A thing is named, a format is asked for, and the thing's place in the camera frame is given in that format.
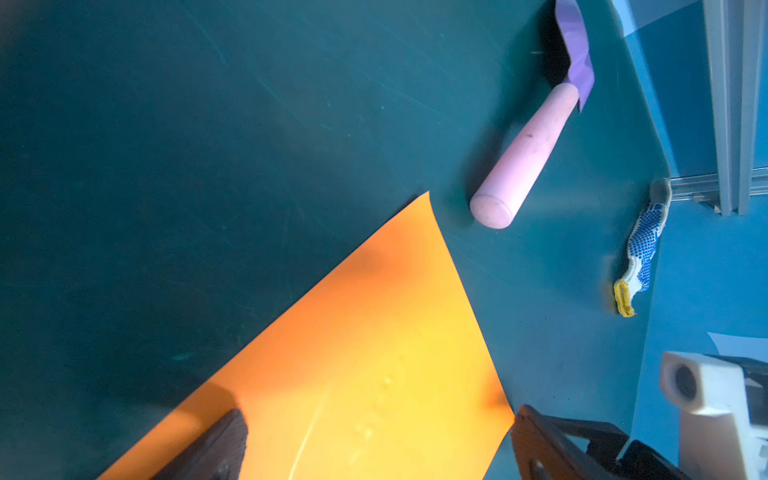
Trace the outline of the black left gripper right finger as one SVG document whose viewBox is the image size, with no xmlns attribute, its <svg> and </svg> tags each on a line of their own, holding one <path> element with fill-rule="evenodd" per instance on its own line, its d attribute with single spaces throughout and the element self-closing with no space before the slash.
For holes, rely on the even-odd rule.
<svg viewBox="0 0 768 480">
<path fill-rule="evenodd" d="M 606 478 L 602 466 L 530 405 L 518 409 L 511 441 L 522 479 Z"/>
</svg>

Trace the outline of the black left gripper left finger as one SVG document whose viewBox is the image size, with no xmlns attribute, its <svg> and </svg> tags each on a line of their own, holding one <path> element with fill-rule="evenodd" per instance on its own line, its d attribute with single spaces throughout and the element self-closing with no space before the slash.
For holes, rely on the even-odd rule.
<svg viewBox="0 0 768 480">
<path fill-rule="evenodd" d="M 238 480 L 246 453 L 248 426 L 232 409 L 171 460 L 152 480 Z"/>
</svg>

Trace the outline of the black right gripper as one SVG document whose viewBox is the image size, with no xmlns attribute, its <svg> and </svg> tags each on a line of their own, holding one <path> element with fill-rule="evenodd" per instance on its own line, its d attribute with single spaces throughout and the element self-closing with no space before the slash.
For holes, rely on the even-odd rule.
<svg viewBox="0 0 768 480">
<path fill-rule="evenodd" d="M 588 440 L 585 452 L 606 470 L 611 479 L 691 479 L 659 452 L 632 440 L 611 424 L 551 418 L 554 425 L 569 439 Z"/>
</svg>

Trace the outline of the orange square paper sheet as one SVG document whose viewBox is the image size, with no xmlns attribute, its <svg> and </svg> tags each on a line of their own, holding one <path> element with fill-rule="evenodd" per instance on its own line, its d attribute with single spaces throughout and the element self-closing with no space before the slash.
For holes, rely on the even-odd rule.
<svg viewBox="0 0 768 480">
<path fill-rule="evenodd" d="M 514 415 L 421 195 L 105 472 L 148 479 L 223 414 L 245 479 L 480 479 Z"/>
</svg>

